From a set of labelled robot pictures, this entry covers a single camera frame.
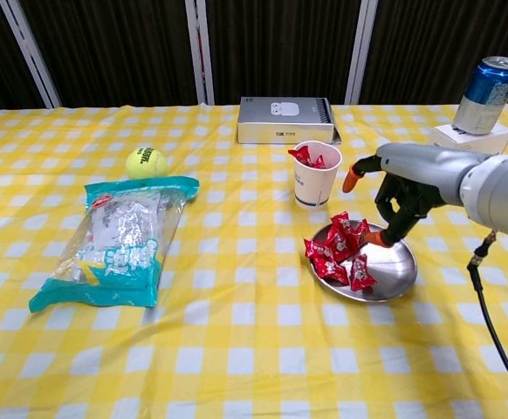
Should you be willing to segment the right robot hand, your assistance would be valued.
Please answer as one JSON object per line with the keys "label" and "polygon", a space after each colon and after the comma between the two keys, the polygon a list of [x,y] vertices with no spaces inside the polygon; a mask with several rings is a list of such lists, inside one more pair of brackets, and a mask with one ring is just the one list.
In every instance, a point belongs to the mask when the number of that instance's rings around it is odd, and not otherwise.
{"label": "right robot hand", "polygon": [[343,182],[345,193],[364,175],[382,171],[385,177],[374,203],[388,227],[365,233],[361,244],[389,248],[405,238],[428,213],[444,205],[463,206],[464,176],[490,156],[477,152],[413,143],[388,143],[374,155],[351,165]]}

